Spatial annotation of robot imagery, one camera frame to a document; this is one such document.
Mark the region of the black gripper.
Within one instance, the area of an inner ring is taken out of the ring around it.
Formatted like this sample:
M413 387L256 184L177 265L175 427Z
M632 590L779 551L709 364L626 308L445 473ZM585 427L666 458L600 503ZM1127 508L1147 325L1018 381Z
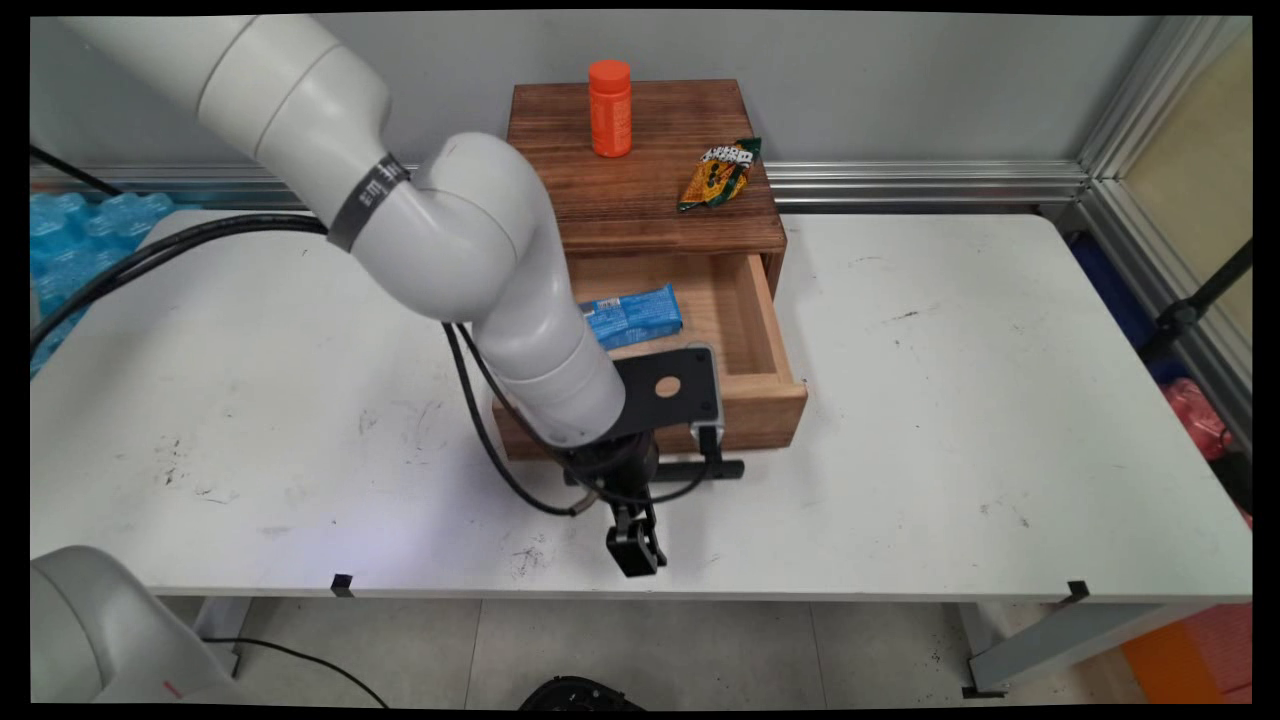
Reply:
M605 534L605 547L627 577L652 577L668 561L657 534L657 514L652 505L650 483L659 466L659 450L653 432L621 436L593 445L568 456L567 486L585 480L603 488L611 505L613 527Z

